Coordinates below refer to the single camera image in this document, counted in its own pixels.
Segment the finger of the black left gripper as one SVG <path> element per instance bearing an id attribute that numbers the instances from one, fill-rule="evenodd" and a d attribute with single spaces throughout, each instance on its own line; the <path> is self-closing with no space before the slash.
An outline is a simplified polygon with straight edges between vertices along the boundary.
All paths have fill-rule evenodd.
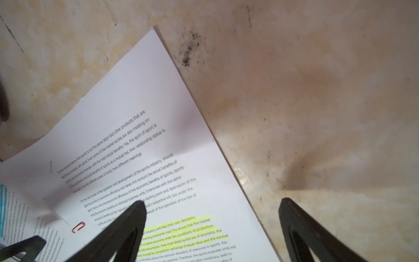
<path id="1" fill-rule="evenodd" d="M 46 240 L 36 235 L 18 243 L 1 245 L 1 262 L 35 262 L 46 246 Z"/>

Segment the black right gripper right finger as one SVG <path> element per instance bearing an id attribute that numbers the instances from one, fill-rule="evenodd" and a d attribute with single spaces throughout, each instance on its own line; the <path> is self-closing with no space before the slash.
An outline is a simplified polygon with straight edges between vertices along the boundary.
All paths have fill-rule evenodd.
<path id="1" fill-rule="evenodd" d="M 279 220 L 292 262 L 364 262 L 290 198 L 283 198 Z"/>

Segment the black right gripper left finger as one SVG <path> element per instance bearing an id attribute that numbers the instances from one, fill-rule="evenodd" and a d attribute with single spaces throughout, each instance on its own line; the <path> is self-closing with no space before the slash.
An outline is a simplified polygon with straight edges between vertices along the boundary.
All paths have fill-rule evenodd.
<path id="1" fill-rule="evenodd" d="M 147 211 L 145 203 L 136 201 L 105 228 L 70 262 L 134 262 L 144 234 Z"/>

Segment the red paperclip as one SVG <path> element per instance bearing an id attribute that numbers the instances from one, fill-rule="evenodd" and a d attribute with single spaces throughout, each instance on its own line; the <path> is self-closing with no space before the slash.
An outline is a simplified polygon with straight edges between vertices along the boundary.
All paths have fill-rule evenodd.
<path id="1" fill-rule="evenodd" d="M 86 226 L 85 222 L 79 222 L 75 227 L 72 229 L 72 233 L 75 234 L 76 232 L 79 232 Z"/>

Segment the yellow highlighted paper document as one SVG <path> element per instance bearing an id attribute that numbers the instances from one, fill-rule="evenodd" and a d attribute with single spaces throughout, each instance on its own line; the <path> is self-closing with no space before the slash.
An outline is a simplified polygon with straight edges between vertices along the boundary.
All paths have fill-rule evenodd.
<path id="1" fill-rule="evenodd" d="M 136 201 L 139 262 L 280 260 L 157 32 L 57 125 L 1 163 L 1 184 L 92 241 Z"/>

